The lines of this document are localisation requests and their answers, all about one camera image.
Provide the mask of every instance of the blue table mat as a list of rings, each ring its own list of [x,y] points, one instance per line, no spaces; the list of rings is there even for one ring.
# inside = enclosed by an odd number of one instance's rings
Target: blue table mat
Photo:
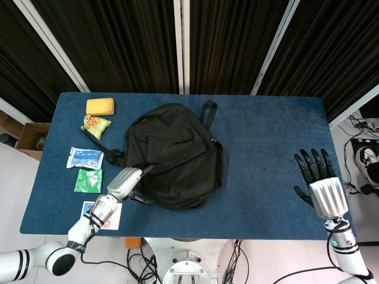
[[[79,168],[66,168],[72,146],[96,149],[78,128],[86,100],[112,97],[115,114],[100,142],[124,150],[124,133],[142,114],[177,102],[201,114],[210,99],[219,106],[211,133],[224,147],[224,185],[204,208],[173,211],[125,201],[117,231],[99,235],[170,238],[244,238],[325,240],[324,221],[303,202],[293,186],[306,185],[294,159],[304,148],[328,151],[341,176],[322,100],[306,97],[240,95],[171,95],[145,93],[62,93],[20,232],[67,234],[80,217],[83,201],[99,194],[74,192]],[[121,170],[102,165],[101,194]]]

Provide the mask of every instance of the cardboard box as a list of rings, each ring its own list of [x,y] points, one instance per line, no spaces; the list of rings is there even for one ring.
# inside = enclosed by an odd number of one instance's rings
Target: cardboard box
[[[18,140],[20,139],[23,127],[17,120],[0,111],[0,134],[7,133]]]
[[[50,123],[26,123],[24,125],[21,137],[16,144],[16,149],[28,154],[30,157],[40,161],[42,150],[39,146],[44,144],[44,139],[49,132]]]

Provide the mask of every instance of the orange object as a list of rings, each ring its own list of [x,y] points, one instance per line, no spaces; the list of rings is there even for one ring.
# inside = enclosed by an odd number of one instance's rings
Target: orange object
[[[141,246],[141,238],[125,238],[125,247],[129,249],[135,249]]]

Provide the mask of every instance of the blue packet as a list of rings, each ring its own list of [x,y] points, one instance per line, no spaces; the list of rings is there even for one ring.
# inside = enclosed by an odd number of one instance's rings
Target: blue packet
[[[103,158],[104,153],[102,151],[71,147],[66,168],[86,167],[88,169],[100,170]]]

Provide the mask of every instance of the green packet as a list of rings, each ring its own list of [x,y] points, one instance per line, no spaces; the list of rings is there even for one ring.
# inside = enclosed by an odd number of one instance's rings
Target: green packet
[[[100,193],[102,170],[79,169],[76,179],[75,192]]]

